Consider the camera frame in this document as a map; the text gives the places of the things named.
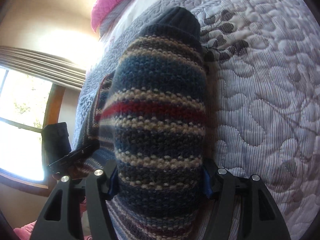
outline beige curtain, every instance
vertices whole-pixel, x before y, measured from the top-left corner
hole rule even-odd
[[[71,61],[28,49],[0,46],[0,65],[76,90],[85,80],[85,70]]]

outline window sill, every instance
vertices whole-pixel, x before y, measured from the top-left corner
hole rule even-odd
[[[64,91],[64,87],[52,84],[43,127],[58,122]],[[44,167],[48,165],[44,150],[42,150],[42,163]],[[42,182],[28,181],[0,169],[0,183],[29,194],[48,197],[56,185],[56,180],[50,174],[45,174]]]

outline window frame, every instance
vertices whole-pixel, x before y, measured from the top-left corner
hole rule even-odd
[[[47,106],[44,113],[43,127],[45,127],[48,124],[54,124],[58,122],[65,89],[66,89],[65,87],[62,87],[60,85],[52,84],[48,101],[47,101]],[[0,121],[6,122],[10,125],[17,126],[19,128],[24,128],[26,130],[33,130],[36,132],[39,132],[39,130],[41,130],[39,128],[34,128],[28,125],[16,123],[16,122],[4,119],[2,117],[0,117]],[[47,155],[44,150],[44,146],[42,144],[42,165],[45,167],[48,164],[49,163],[48,163]],[[39,183],[39,182],[33,182],[31,180],[23,179],[15,174],[12,174],[3,169],[0,169],[0,183],[26,193],[48,197],[57,182],[52,177],[51,174],[47,174],[45,171],[44,171],[43,183]]]

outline knitted fabric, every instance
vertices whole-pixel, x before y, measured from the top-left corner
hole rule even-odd
[[[199,30],[162,23],[144,29],[124,52],[99,116],[100,147],[108,148],[110,137],[114,143],[120,191],[108,207],[123,239],[185,239],[199,206]]]

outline wall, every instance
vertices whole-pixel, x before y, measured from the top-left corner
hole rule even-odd
[[[89,65],[98,51],[98,34],[90,27],[96,0],[15,0],[0,24],[0,45],[38,50]],[[66,89],[59,122],[67,122],[69,140],[75,128],[79,92]],[[38,217],[47,198],[0,183],[0,209],[12,227]]]

